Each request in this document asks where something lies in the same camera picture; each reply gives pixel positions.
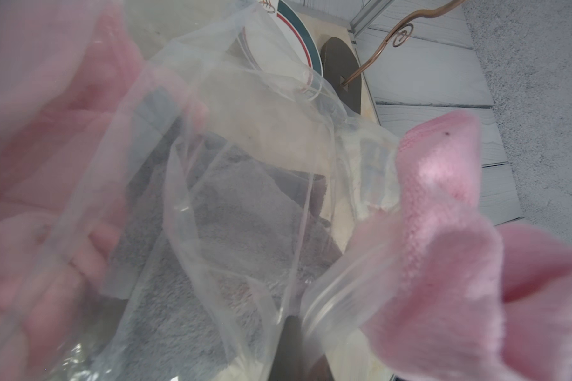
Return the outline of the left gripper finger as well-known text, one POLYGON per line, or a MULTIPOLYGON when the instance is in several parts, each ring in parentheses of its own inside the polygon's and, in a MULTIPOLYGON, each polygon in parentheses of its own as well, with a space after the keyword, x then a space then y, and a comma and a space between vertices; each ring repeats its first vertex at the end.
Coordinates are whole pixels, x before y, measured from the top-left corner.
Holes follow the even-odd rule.
POLYGON ((308 366, 303 353, 301 320, 290 315, 285 319, 268 381, 304 380, 334 381, 335 377, 325 356, 308 366))

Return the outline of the grey fluffy towel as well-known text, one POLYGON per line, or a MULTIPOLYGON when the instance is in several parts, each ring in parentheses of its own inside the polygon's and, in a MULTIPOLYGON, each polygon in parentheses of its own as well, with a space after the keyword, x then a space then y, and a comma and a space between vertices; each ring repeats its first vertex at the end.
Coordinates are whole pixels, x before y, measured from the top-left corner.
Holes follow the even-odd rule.
POLYGON ((106 380, 268 380, 286 317, 340 257, 328 182, 196 135, 163 89, 136 109, 170 124, 131 184, 115 255, 137 273, 106 380))

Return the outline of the clear plastic vacuum bag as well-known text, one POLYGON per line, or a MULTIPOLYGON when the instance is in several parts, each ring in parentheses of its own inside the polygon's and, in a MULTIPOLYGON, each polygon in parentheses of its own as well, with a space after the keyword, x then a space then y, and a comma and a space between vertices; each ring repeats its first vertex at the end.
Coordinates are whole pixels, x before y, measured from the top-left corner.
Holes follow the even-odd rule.
POLYGON ((255 1, 0 1, 0 380, 390 380, 392 137, 255 1))

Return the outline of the pink fluffy towel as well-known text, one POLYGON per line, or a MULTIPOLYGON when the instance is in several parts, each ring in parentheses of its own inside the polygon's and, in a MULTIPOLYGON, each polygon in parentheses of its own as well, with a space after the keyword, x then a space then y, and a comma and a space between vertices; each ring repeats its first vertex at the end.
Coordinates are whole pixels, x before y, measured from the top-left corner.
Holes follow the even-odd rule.
POLYGON ((392 264, 359 328, 372 354, 402 380, 572 380, 572 247, 479 212, 478 118, 388 134, 397 199, 349 244, 392 264))

